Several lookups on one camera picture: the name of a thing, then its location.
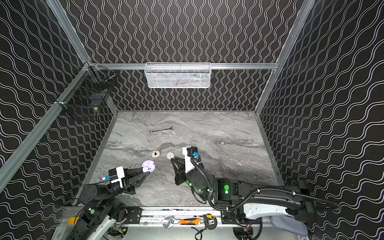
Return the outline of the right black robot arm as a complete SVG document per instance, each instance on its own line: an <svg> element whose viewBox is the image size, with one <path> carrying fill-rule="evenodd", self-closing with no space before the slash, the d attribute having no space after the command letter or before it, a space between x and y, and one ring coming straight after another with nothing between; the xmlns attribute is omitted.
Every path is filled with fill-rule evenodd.
<svg viewBox="0 0 384 240"><path fill-rule="evenodd" d="M338 213L341 206L310 194L303 180L289 186L263 186L228 178L216 178L202 162L186 163L179 157L170 159L175 183L187 184L194 198L220 211L222 219L243 224L271 216L293 217L300 222L316 219L318 212Z"/></svg>

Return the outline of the purple round charging case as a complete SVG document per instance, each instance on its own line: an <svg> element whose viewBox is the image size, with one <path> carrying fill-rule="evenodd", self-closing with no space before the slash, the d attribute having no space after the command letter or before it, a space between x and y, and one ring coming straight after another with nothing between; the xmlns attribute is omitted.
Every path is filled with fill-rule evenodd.
<svg viewBox="0 0 384 240"><path fill-rule="evenodd" d="M142 163L143 173L152 173L156 169L154 161L147 160Z"/></svg>

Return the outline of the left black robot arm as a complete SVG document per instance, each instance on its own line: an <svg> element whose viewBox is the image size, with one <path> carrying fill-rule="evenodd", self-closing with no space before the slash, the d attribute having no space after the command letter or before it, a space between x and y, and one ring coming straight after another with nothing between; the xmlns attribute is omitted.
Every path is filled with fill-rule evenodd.
<svg viewBox="0 0 384 240"><path fill-rule="evenodd" d="M115 225L138 224L142 209L128 207L118 196L135 195L136 188L154 170L153 165L136 169L120 166L109 170L102 182L85 185L78 198L84 207L74 218L74 228L67 239L99 240Z"/></svg>

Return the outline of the white round charging case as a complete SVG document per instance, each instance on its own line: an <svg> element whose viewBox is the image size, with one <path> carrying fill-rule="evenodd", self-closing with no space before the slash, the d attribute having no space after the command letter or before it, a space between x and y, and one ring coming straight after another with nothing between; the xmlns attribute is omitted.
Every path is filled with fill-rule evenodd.
<svg viewBox="0 0 384 240"><path fill-rule="evenodd" d="M173 152L168 152L167 153L167 159L171 160L175 157L175 154Z"/></svg>

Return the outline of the cream earbud charging case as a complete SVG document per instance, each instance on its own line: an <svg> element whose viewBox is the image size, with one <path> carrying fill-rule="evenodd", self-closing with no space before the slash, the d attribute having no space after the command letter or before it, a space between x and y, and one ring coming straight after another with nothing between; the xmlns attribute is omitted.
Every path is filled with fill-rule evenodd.
<svg viewBox="0 0 384 240"><path fill-rule="evenodd" d="M158 158L158 157L160 157L161 156L161 152L160 151L154 151L154 152L152 152L152 157L153 158Z"/></svg>

